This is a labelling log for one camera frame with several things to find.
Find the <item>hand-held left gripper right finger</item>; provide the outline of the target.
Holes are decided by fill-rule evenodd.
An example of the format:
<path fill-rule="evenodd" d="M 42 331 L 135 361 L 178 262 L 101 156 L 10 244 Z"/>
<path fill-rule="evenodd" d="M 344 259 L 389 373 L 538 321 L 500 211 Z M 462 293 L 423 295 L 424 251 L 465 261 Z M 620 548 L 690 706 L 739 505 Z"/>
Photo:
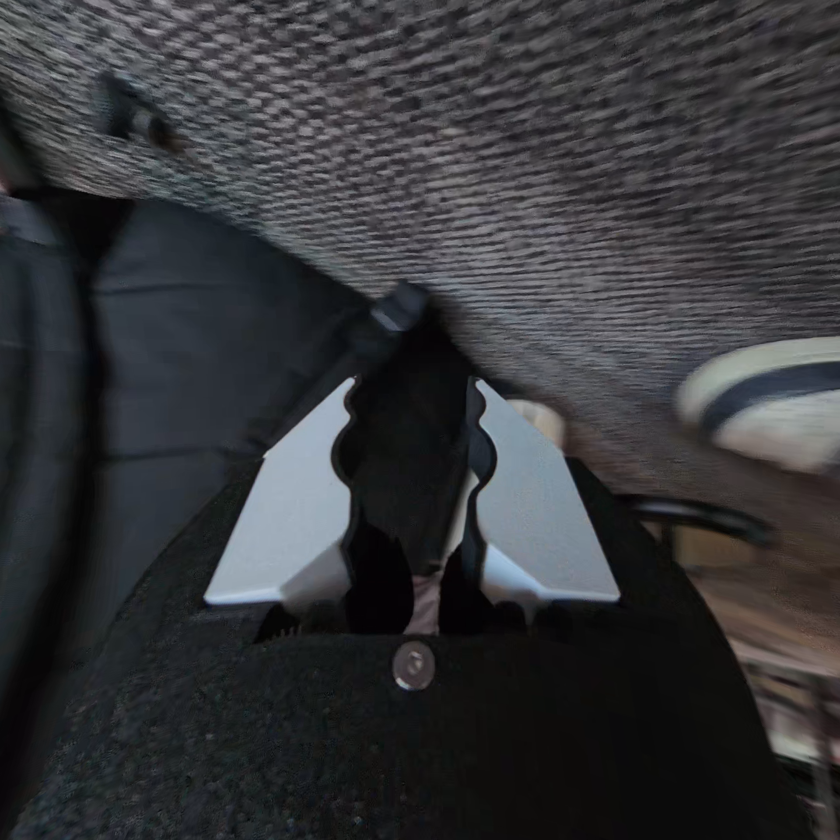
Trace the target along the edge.
<path fill-rule="evenodd" d="M 466 393 L 468 466 L 461 563 L 492 605 L 612 605 L 621 592 L 561 448 L 486 381 Z"/>

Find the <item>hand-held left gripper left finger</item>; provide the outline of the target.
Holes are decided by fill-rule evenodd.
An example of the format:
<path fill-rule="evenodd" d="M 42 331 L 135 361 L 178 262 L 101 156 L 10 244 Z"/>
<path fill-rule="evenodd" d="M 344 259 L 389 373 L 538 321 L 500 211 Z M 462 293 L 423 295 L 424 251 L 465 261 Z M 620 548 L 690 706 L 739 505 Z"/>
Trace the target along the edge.
<path fill-rule="evenodd" d="M 203 599 L 210 607 L 279 604 L 307 611 L 351 586 L 342 542 L 351 490 L 333 450 L 350 424 L 351 376 L 263 457 Z"/>

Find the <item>black fabric bag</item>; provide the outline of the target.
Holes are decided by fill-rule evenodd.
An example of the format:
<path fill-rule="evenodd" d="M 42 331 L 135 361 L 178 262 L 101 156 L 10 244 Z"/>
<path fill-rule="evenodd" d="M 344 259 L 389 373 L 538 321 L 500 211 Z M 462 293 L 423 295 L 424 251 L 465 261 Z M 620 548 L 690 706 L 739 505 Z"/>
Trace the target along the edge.
<path fill-rule="evenodd" d="M 3 767 L 229 468 L 392 355 L 373 302 L 179 204 L 2 198 Z"/>

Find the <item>black plastic buckle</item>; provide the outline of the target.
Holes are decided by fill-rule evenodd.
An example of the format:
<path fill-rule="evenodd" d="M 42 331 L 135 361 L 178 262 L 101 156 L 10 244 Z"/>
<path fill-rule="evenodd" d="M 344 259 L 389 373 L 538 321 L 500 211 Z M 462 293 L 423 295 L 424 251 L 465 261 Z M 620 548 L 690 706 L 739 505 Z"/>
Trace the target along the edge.
<path fill-rule="evenodd" d="M 383 297 L 375 300 L 367 313 L 373 329 L 392 339 L 423 325 L 429 313 L 431 296 L 426 288 L 400 280 Z"/>

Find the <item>small black clip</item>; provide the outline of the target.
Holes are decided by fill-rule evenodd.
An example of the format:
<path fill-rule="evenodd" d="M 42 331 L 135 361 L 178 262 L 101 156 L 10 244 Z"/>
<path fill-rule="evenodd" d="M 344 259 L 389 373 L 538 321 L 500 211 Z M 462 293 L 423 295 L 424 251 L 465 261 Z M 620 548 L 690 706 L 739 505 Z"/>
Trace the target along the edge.
<path fill-rule="evenodd" d="M 169 118 L 125 77 L 100 74 L 95 111 L 98 130 L 108 137 L 143 142 L 168 154 L 184 153 L 184 141 Z"/>

